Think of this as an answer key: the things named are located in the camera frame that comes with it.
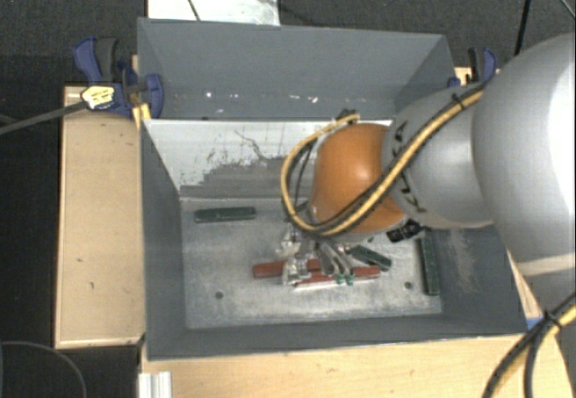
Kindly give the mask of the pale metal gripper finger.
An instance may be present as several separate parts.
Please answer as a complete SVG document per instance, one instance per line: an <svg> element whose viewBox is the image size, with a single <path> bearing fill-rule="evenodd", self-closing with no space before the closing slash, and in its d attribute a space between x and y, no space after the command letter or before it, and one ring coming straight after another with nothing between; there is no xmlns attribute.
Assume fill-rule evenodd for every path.
<svg viewBox="0 0 576 398"><path fill-rule="evenodd" d="M297 231L287 231L281 238L279 248L276 250L276 256L280 259L294 257L300 250L301 236Z"/></svg>
<svg viewBox="0 0 576 398"><path fill-rule="evenodd" d="M288 258L283 264L281 280L283 285L297 285L309 278L307 261L300 258Z"/></svg>

